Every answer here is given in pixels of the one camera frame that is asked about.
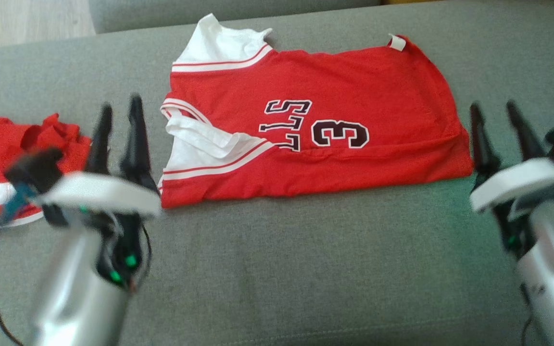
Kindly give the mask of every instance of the white curved plastic part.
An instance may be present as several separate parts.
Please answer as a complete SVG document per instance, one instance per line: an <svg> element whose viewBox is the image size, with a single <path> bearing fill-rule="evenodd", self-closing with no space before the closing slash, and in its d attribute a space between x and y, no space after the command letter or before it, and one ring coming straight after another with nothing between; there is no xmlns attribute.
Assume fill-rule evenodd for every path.
<svg viewBox="0 0 554 346"><path fill-rule="evenodd" d="M534 158L499 171L470 195L475 212L554 184L554 162Z"/></svg>
<svg viewBox="0 0 554 346"><path fill-rule="evenodd" d="M156 192L112 175L87 172L64 175L48 193L39 196L38 202L153 217L161 213L160 195Z"/></svg>

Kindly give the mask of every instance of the gray sofa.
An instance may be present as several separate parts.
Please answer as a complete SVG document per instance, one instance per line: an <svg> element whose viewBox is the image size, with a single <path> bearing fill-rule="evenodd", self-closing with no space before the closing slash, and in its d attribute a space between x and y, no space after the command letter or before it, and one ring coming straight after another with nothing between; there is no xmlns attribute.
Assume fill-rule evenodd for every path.
<svg viewBox="0 0 554 346"><path fill-rule="evenodd" d="M305 11L321 9L312 7L315 2L305 1ZM230 6L244 7L233 0L210 4L189 10L185 22L210 11L232 18ZM253 15L270 14L261 4L253 6ZM125 2L117 7L112 0L94 0L92 9L102 32L153 20L136 21L138 10ZM178 24L187 13L176 6L153 7L153 17L147 11L143 18L172 15L172 22L156 25ZM448 80L466 127L468 107L481 102L491 140L507 164L519 159L504 111L508 99L517 101L539 134L554 127L549 0L449 0L224 25L272 27L270 43L277 50L310 52L378 46L387 43L387 33L407 35ZM110 101L111 156L117 158L128 98L138 92L157 180L172 144L158 109L169 90L171 61L193 29L146 28L0 48L0 116L37 123L59 112L62 121L88 134L101 103ZM492 217L470 211L472 186L470 177L168 210L147 225L154 264L130 305L121 346L516 345L528 311ZM30 333L26 314L40 274L60 236L38 221L0 239L2 313L23 339ZM0 346L8 344L0 333ZM528 344L538 344L531 331Z"/></svg>

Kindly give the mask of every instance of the sofa backrest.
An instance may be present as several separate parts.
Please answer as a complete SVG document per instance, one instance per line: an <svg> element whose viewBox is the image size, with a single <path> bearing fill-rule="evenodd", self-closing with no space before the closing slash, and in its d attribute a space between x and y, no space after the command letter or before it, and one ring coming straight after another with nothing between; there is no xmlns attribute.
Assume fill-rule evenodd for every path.
<svg viewBox="0 0 554 346"><path fill-rule="evenodd" d="M379 0L89 0L96 33L374 6Z"/></svg>

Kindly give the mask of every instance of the clothing tag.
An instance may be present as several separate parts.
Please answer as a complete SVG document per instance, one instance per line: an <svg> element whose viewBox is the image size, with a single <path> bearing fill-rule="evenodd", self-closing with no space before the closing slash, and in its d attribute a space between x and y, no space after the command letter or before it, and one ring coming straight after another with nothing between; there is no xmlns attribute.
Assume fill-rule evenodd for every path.
<svg viewBox="0 0 554 346"><path fill-rule="evenodd" d="M389 34L389 35L391 35L391 37L393 38L392 41L390 42L389 47L402 52L403 49L405 48L405 43L406 43L405 40L396 35L392 35L392 34Z"/></svg>

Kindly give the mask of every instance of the red stripe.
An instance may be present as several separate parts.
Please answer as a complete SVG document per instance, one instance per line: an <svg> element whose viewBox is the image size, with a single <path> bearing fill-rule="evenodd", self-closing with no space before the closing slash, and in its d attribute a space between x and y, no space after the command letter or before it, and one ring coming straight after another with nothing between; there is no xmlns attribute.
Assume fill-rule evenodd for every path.
<svg viewBox="0 0 554 346"><path fill-rule="evenodd" d="M207 62L207 63L173 63L172 66L204 66L204 65L223 65L225 63L244 63L244 62L252 61L253 59L255 59L258 55L260 55L260 52L262 52L264 50L264 48L266 48L266 46L268 46L268 43L264 44L264 46L262 46L262 48L260 48L260 50L258 50L258 52L253 57L250 57L249 59L246 59L244 61L239 61L239 62Z"/></svg>
<svg viewBox="0 0 554 346"><path fill-rule="evenodd" d="M192 171L199 171L201 169L218 169L218 168L224 168L224 167L228 167L228 166L231 166L235 163L237 163L238 161L244 159L245 157L247 157L249 154L251 154L253 151L255 151L256 149L258 149L258 147L260 147L261 145L263 145L264 143L267 143L268 140L264 140L263 142L260 142L259 145L256 145L255 147L253 147L251 150L249 150L245 155L241 156L240 158L238 158L237 160L231 162L231 163L228 163L228 164L224 164L222 166L213 166L213 167L196 167L196 168L189 168L189 169L183 169L181 171L167 171L167 172L164 172L164 174L171 174L171 173L186 173L186 172L192 172Z"/></svg>
<svg viewBox="0 0 554 346"><path fill-rule="evenodd" d="M193 111L191 108L189 108L185 105L179 105L178 103L174 103L174 102L162 103L162 106L163 105L178 106L178 108L182 108L182 110L185 110L185 111L189 112L191 115L193 115L194 118L196 118L196 120L202 121L203 123L206 122L206 121L202 120L202 118L195 111Z"/></svg>

